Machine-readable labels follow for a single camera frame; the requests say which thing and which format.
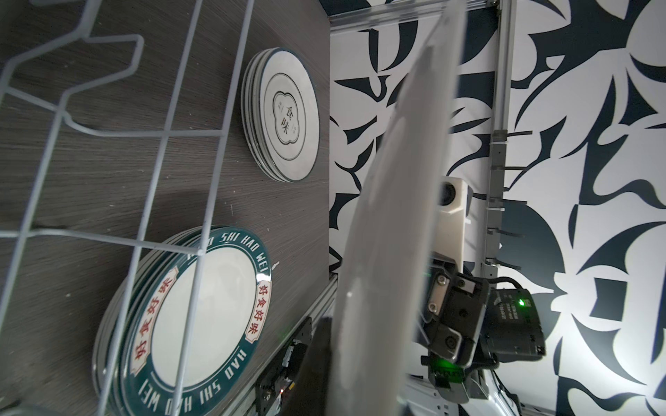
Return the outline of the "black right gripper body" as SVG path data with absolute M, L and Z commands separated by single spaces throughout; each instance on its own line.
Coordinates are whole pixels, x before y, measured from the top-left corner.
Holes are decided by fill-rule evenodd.
M 537 362 L 546 338 L 532 294 L 511 277 L 484 279 L 441 255 L 431 259 L 417 341 L 421 362 L 447 401 L 486 399 L 484 371 Z

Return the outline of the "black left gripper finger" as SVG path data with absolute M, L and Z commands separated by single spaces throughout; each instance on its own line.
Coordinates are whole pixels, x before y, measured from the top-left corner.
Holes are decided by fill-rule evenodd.
M 288 400 L 289 415 L 325 415 L 332 356 L 331 328 L 331 317 L 324 317 L 317 325 Z

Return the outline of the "green cloud pattern plate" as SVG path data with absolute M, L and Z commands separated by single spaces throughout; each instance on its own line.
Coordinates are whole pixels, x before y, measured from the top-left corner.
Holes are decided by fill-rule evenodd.
M 314 83 L 291 51 L 267 51 L 258 69 L 262 135 L 279 174 L 289 182 L 312 172 L 320 144 L 320 118 Z

